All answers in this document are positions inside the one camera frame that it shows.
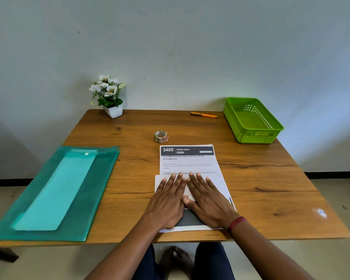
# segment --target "wood grain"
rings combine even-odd
[[[257,230],[272,240],[348,237],[350,233],[327,201],[278,140],[240,144],[222,112],[218,119],[189,111],[124,110],[110,119],[103,110],[88,110],[64,145],[120,146],[85,243],[120,242],[140,219],[154,193],[159,174],[159,143],[153,133],[167,131],[163,145],[213,144],[233,201]],[[327,214],[317,212],[321,208]],[[228,240],[224,231],[158,234],[154,242]],[[0,241],[0,246],[67,245],[73,242]]]

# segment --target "tiled floor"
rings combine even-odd
[[[350,230],[350,179],[313,180]],[[0,217],[22,192],[22,188],[0,188]],[[341,240],[274,241],[318,280],[350,280],[350,238]],[[155,245],[160,256],[168,244]],[[197,243],[178,244],[194,258]],[[0,261],[0,280],[83,279],[114,247],[83,245],[42,248],[14,248],[20,256],[15,263]],[[233,242],[224,243],[236,279],[260,279],[245,255]],[[187,279],[181,272],[170,279]]]

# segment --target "roll of tape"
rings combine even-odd
[[[165,141],[167,141],[169,139],[169,137],[167,136],[167,132],[165,131],[158,131],[155,132],[153,134],[153,138],[155,139],[155,141],[157,141],[158,143],[164,143]]]

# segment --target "pen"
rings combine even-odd
[[[210,118],[218,118],[218,116],[208,115],[208,114],[201,114],[201,113],[196,113],[196,112],[191,112],[191,115],[194,115],[194,116],[204,116],[204,117],[210,117]]]

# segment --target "green plastic basket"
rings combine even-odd
[[[240,143],[272,143],[284,130],[256,98],[227,97],[224,116]]]

